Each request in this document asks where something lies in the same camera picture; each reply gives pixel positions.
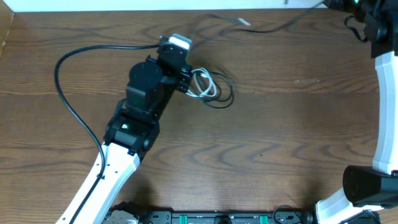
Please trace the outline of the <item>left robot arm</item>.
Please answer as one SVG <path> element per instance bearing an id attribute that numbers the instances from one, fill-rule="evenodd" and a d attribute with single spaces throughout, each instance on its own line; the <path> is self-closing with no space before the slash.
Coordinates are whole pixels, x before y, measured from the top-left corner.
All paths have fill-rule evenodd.
<path id="1" fill-rule="evenodd" d="M 126 98 L 119 101 L 98 157 L 59 223 L 101 223 L 128 178 L 137 170 L 160 133 L 159 119 L 175 90 L 185 93 L 192 78 L 186 59 L 190 44 L 155 45 L 129 71 Z"/>

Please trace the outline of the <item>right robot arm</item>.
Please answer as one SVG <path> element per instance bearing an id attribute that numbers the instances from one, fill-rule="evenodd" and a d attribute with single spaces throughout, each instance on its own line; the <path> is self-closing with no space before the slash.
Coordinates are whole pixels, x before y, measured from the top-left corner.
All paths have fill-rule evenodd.
<path id="1" fill-rule="evenodd" d="M 348 166 L 342 187 L 315 204 L 309 223 L 349 223 L 397 206 L 397 1 L 327 0 L 365 25 L 379 84 L 379 131 L 371 166 Z"/>

